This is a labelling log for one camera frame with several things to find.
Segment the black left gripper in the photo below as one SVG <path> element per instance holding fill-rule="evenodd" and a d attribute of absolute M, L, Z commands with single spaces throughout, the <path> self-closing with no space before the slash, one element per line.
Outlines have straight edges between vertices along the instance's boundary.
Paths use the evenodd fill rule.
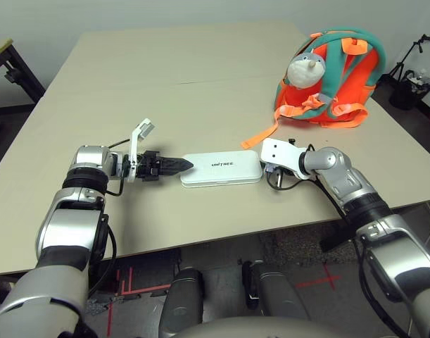
<path fill-rule="evenodd" d="M 159 151 L 145 151 L 137 154 L 137 169 L 135 177 L 142 182 L 154 182 L 159 176 L 173 176 L 193 168 L 193 163 L 184 158 L 160 157 Z"/>

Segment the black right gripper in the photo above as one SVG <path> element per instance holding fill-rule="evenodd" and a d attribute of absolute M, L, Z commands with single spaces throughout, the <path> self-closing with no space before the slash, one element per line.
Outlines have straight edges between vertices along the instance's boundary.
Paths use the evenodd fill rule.
<path fill-rule="evenodd" d="M 264 165 L 265 178 L 272 189 L 293 189 L 300 184 L 295 174 L 284 167 L 273 163 Z"/>

